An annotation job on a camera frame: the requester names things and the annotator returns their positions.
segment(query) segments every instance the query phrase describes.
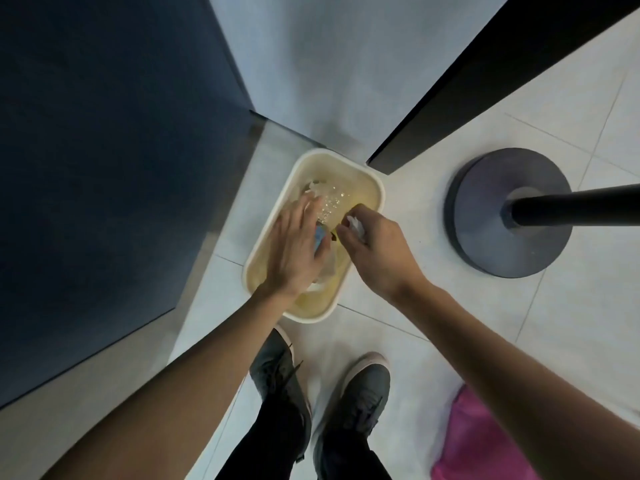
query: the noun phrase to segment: shoe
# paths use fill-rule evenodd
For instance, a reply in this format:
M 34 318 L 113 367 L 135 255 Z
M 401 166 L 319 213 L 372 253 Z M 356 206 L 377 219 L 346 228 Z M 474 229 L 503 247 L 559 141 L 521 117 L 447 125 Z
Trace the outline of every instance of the shoe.
M 276 325 L 249 368 L 251 379 L 263 402 L 270 395 L 280 395 L 300 412 L 305 441 L 296 461 L 304 458 L 311 439 L 311 407 L 296 377 L 299 367 L 300 364 L 297 367 L 293 365 L 291 340 L 284 330 Z
M 319 479 L 324 479 L 323 444 L 327 434 L 346 429 L 368 438 L 384 411 L 391 389 L 387 359 L 377 352 L 364 355 L 348 372 L 342 383 L 340 399 L 327 418 L 314 450 Z

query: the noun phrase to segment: pant leg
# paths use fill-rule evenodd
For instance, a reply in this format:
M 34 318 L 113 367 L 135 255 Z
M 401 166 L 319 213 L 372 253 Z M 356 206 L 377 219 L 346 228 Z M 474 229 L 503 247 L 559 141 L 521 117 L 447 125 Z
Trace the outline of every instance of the pant leg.
M 367 439 L 353 431 L 327 434 L 323 444 L 325 480 L 391 480 Z
M 304 434 L 298 409 L 279 397 L 268 397 L 216 480 L 288 479 Z

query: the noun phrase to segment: blue object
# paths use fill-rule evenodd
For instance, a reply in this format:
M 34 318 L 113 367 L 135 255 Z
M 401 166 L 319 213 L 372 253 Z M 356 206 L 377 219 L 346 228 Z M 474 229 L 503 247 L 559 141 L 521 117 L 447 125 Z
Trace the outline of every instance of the blue object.
M 322 226 L 316 225 L 316 233 L 315 233 L 316 245 L 314 246 L 314 252 L 318 250 L 318 247 L 320 246 L 320 243 L 322 242 L 325 235 L 326 235 L 326 229 Z

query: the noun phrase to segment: pink object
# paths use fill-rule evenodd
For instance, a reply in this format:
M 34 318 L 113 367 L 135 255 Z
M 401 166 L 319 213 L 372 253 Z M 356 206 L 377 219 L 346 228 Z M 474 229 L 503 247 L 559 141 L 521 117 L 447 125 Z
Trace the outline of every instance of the pink object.
M 451 406 L 432 480 L 540 480 L 516 444 L 469 387 Z

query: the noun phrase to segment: stanchion base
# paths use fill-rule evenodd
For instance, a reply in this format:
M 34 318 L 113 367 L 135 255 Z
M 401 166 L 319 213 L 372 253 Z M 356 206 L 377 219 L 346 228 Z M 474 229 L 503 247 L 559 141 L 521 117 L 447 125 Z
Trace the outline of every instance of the stanchion base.
M 569 192 L 562 171 L 547 157 L 503 148 L 469 161 L 455 175 L 445 199 L 445 229 L 469 265 L 502 278 L 523 278 L 560 256 L 572 227 L 517 226 L 509 202 Z

